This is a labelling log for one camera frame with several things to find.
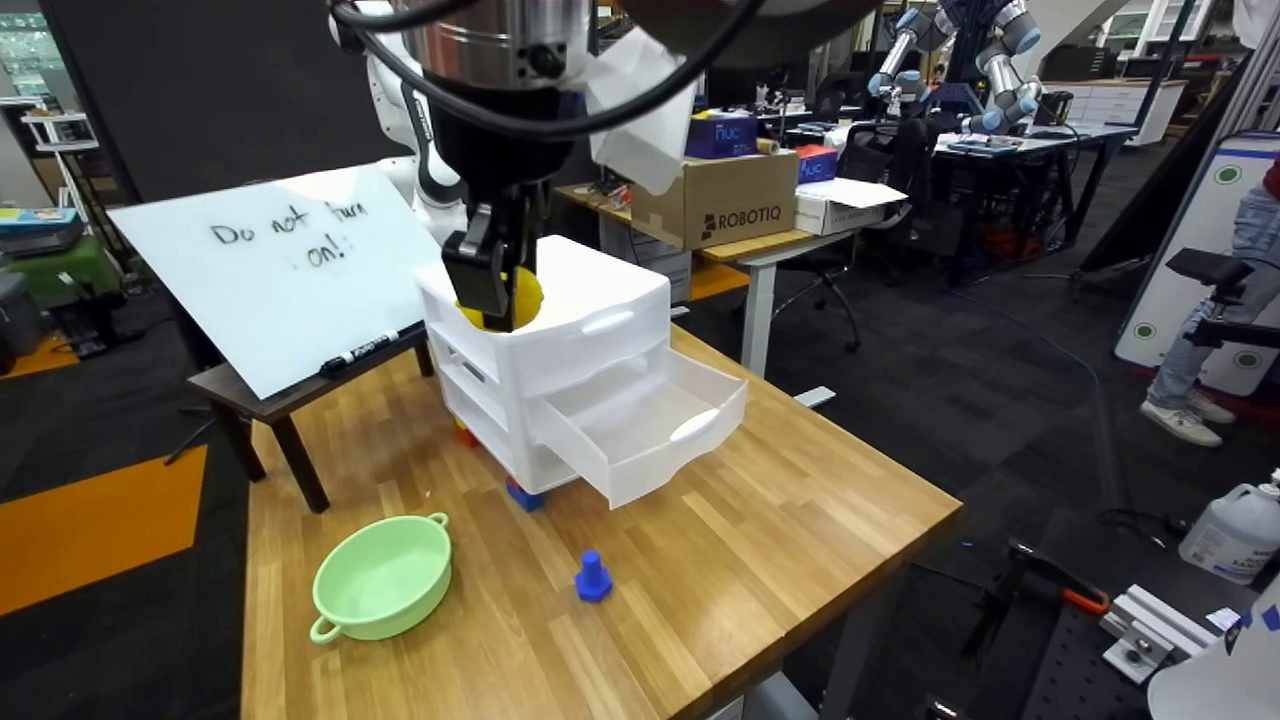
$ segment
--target cable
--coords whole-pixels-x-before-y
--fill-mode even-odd
[[[528,141],[574,141],[574,135],[593,135],[617,123],[628,123],[652,108],[661,108],[663,102],[671,102],[678,92],[685,92],[732,41],[735,33],[761,14],[765,0],[741,0],[712,33],[712,41],[685,60],[671,76],[663,76],[661,86],[652,86],[650,92],[604,108],[597,118],[575,118],[575,119],[520,119],[520,118],[506,118],[493,113],[483,106],[473,106],[448,90],[439,90],[427,76],[417,76],[417,69],[407,69],[384,41],[377,41],[366,27],[351,27],[351,35],[382,60],[388,66],[388,71],[396,71],[407,90],[423,92],[427,102],[438,102],[443,113],[451,113],[465,123],[477,123],[483,134],[495,135],[528,135]]]
[[[477,0],[439,0],[439,6],[417,6],[407,14],[366,16],[357,0],[332,0],[328,14],[343,33],[359,35],[359,33],[406,33],[417,25],[438,25],[439,16],[462,14],[469,6]]]

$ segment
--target wall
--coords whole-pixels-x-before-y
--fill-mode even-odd
[[[139,202],[393,151],[326,0],[46,0],[46,16]]]

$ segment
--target green bowl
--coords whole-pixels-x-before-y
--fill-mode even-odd
[[[427,622],[448,592],[448,516],[388,516],[342,541],[318,580],[311,643],[388,639]]]

